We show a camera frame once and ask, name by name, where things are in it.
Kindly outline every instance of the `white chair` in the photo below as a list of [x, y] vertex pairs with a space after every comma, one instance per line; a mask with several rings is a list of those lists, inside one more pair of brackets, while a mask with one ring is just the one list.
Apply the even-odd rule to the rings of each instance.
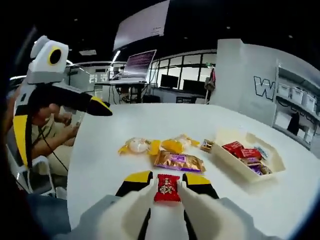
[[[33, 159], [32, 169], [27, 168], [22, 163], [20, 158], [13, 128], [11, 128], [7, 134], [6, 147], [11, 172], [19, 181], [19, 183], [25, 188], [25, 190], [27, 190], [29, 193], [41, 195], [56, 195], [53, 177], [50, 172], [49, 161], [45, 156], [39, 156]], [[40, 175], [33, 170], [33, 168], [41, 163], [46, 165], [46, 175]]]

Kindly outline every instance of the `ceiling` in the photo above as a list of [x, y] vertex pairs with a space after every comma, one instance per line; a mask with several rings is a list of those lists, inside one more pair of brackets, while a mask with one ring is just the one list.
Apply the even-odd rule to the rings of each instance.
[[[73, 63], [110, 61], [118, 25], [127, 17], [161, 0], [109, 1], [83, 9], [65, 6], [58, 17], [48, 12], [32, 18], [37, 33], [25, 47], [27, 53], [16, 75], [28, 69], [28, 55], [41, 35], [69, 45]], [[164, 36], [131, 43], [121, 50], [119, 61], [145, 50], [157, 49], [156, 58], [182, 52], [215, 49], [217, 39], [241, 38], [244, 43], [279, 49], [304, 59], [320, 70], [320, 38], [315, 24], [316, 7], [302, 2], [249, 0], [171, 0]], [[82, 56], [79, 51], [95, 49], [97, 55]]]

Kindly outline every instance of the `yellow circle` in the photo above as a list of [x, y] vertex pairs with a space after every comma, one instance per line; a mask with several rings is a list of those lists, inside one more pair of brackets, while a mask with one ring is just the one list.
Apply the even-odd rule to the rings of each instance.
[[50, 66], [56, 65], [57, 63], [59, 63], [59, 61], [60, 61], [60, 59], [61, 59], [61, 56], [60, 56], [60, 59], [59, 59], [56, 63], [52, 63], [52, 62], [51, 62], [51, 55], [52, 55], [56, 50], [60, 50], [61, 55], [62, 55], [61, 49], [60, 49], [59, 47], [57, 47], [57, 46], [53, 46], [52, 49], [51, 49], [51, 51], [50, 51], [50, 53], [49, 53], [49, 55], [48, 55], [48, 59], [47, 59], [47, 62], [48, 62], [48, 64], [49, 64]]

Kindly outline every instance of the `computer monitor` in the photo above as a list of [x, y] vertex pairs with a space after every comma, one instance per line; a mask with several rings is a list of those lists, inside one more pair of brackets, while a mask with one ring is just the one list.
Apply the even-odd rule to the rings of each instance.
[[203, 81], [183, 80], [183, 90], [193, 94], [206, 95], [205, 83]]
[[122, 78], [143, 78], [148, 74], [149, 66], [157, 50], [145, 51], [128, 58], [123, 69]]
[[167, 87], [167, 88], [176, 88], [178, 86], [178, 80], [179, 80], [179, 77], [177, 76], [162, 74], [160, 86]]

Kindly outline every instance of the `table surface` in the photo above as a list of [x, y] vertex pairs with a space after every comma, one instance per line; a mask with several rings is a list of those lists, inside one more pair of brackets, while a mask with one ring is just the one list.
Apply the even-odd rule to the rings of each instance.
[[[257, 229], [269, 236], [289, 238], [313, 210], [320, 189], [320, 159], [299, 143], [237, 112], [215, 105], [144, 103], [112, 106], [113, 116], [86, 114], [77, 134], [67, 182], [67, 207], [71, 228], [81, 215], [105, 195], [114, 195], [125, 177], [152, 170], [182, 176], [183, 172], [154, 168], [146, 155], [119, 156], [130, 138], [165, 140], [180, 134], [202, 142], [214, 140], [219, 128], [250, 132], [274, 146], [286, 167], [275, 178], [248, 184], [212, 156], [190, 147], [186, 153], [204, 161], [204, 176], [220, 198], [227, 197], [253, 217]], [[183, 206], [152, 207], [146, 239], [187, 239]]]

